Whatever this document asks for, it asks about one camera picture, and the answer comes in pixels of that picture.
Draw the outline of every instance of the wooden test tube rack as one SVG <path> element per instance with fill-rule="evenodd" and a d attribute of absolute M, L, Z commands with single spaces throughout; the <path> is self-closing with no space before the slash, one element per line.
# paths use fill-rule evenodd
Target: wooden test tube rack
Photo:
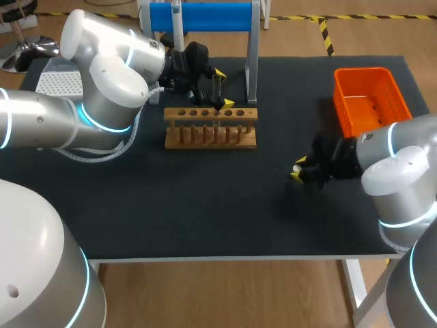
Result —
<path fill-rule="evenodd" d="M 164 120 L 170 123 L 165 136 L 166 149 L 257 147 L 253 126 L 258 120 L 256 108 L 222 109 L 217 112 L 213 108 L 168 107 L 164 109 Z M 235 122 L 244 125 L 235 126 Z"/>

